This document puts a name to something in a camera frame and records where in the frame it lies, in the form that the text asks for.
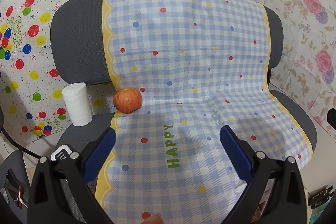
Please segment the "green balloon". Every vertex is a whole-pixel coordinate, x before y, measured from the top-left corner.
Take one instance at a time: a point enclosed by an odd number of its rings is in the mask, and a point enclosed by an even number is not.
[[[1,60],[3,60],[3,59],[5,58],[5,54],[6,54],[5,50],[4,50],[4,49],[1,49],[1,50],[0,50],[0,59],[1,59]]]
[[[10,88],[9,86],[6,86],[6,87],[5,87],[5,92],[6,92],[6,93],[11,93],[11,91],[12,91],[12,90],[11,90],[11,88]]]
[[[23,9],[22,13],[23,13],[24,16],[26,16],[26,15],[29,15],[31,10],[32,9],[30,7],[26,7],[26,8]]]
[[[40,100],[41,100],[41,94],[39,94],[38,92],[35,92],[35,93],[33,94],[33,99],[34,99],[34,101],[36,101],[36,102],[40,101]]]

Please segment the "yellow scalloped border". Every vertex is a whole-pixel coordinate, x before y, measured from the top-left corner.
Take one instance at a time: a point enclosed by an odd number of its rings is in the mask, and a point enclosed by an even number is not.
[[[299,123],[294,119],[294,117],[292,116],[292,114],[290,114],[290,112],[280,103],[280,101],[269,91],[268,89],[268,84],[267,84],[267,71],[268,71],[268,64],[269,64],[269,59],[270,59],[270,54],[271,54],[271,34],[270,34],[270,28],[269,28],[269,22],[268,22],[268,17],[267,17],[267,12],[265,10],[265,7],[263,5],[261,5],[259,3],[259,6],[263,9],[264,11],[264,22],[265,24],[267,25],[267,35],[266,35],[266,40],[268,42],[268,53],[267,53],[267,56],[268,56],[268,59],[267,59],[267,62],[265,64],[265,67],[264,67],[264,70],[265,70],[265,80],[264,80],[264,88],[265,90],[269,93],[270,97],[277,101],[279,103],[279,106],[280,106],[280,109],[287,113],[289,115],[289,117],[291,118],[292,120],[292,123],[293,125],[295,125],[300,131],[301,131],[301,134],[302,134],[302,137],[304,139],[304,141],[308,144],[309,148],[310,148],[310,160],[313,156],[313,148],[311,146],[311,143],[310,143],[310,140],[308,139],[306,133],[303,131],[303,129],[300,127]]]

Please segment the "red dot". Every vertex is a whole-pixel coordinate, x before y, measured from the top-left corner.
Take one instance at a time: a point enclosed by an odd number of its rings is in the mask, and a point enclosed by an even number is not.
[[[29,30],[28,30],[28,35],[30,37],[34,37],[35,35],[37,35],[40,31],[40,27],[36,24],[30,26]]]
[[[6,16],[9,17],[13,12],[13,6],[8,7],[7,11],[6,11]]]
[[[25,2],[24,5],[25,5],[26,7],[29,7],[29,6],[31,6],[31,5],[34,3],[34,1],[35,1],[35,0],[26,0],[26,2]]]
[[[51,131],[50,130],[43,130],[43,134],[44,134],[44,136],[49,136],[49,135],[51,135]]]
[[[56,113],[57,113],[58,115],[64,115],[65,112],[66,112],[65,109],[62,108],[62,107],[60,107],[58,110],[56,110]]]
[[[4,37],[1,43],[3,48],[6,48],[8,46],[8,38]]]
[[[58,73],[58,71],[57,71],[56,69],[51,69],[49,73],[50,73],[50,75],[51,75],[52,77],[57,77],[57,76],[59,76],[59,73]]]
[[[41,111],[41,112],[39,112],[39,117],[40,118],[45,118],[47,115],[45,114],[45,112],[43,112],[43,111]]]
[[[16,66],[17,69],[23,69],[24,63],[23,63],[22,59],[16,60],[15,66]]]
[[[144,212],[144,213],[142,214],[142,219],[147,219],[147,218],[149,218],[149,217],[151,217],[151,214],[150,214],[150,213]]]

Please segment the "yellow dot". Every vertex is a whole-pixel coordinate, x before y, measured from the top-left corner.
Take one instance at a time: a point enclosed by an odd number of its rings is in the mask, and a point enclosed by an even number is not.
[[[38,125],[40,128],[44,128],[44,126],[45,126],[44,122],[39,122],[37,125]]]
[[[9,107],[9,112],[12,113],[12,114],[16,113],[16,106],[15,105],[11,105]]]
[[[11,86],[12,89],[14,89],[14,90],[17,90],[17,89],[19,88],[19,85],[18,85],[17,82],[15,82],[15,81],[12,81],[12,82],[10,83],[10,86]]]
[[[36,44],[37,45],[44,45],[45,41],[46,41],[46,37],[44,35],[40,35],[37,39],[36,39]]]
[[[37,80],[39,78],[39,73],[36,70],[33,70],[30,74],[29,74],[30,78],[33,80]]]
[[[61,90],[55,90],[52,96],[56,99],[59,99],[62,97],[62,91]]]
[[[34,134],[39,137],[39,136],[42,135],[42,131],[41,130],[34,130]]]
[[[50,15],[50,13],[47,12],[47,13],[44,13],[43,15],[40,16],[40,21],[42,23],[46,23],[50,20],[50,18],[51,18],[51,15]]]
[[[205,193],[205,190],[206,190],[206,189],[205,189],[204,186],[198,188],[198,191],[199,191],[200,193]]]
[[[102,106],[104,104],[103,99],[98,99],[93,102],[94,106]]]

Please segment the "blue balloon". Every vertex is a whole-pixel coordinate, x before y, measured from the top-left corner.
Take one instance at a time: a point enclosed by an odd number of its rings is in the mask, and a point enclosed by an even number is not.
[[[29,44],[24,45],[23,53],[28,54],[32,51],[32,47]]]
[[[8,28],[5,33],[3,34],[3,37],[7,37],[10,38],[12,34],[12,30],[10,28]]]
[[[6,60],[9,60],[10,57],[11,57],[11,52],[10,52],[10,51],[6,51],[6,52],[5,52],[5,59],[6,59]]]

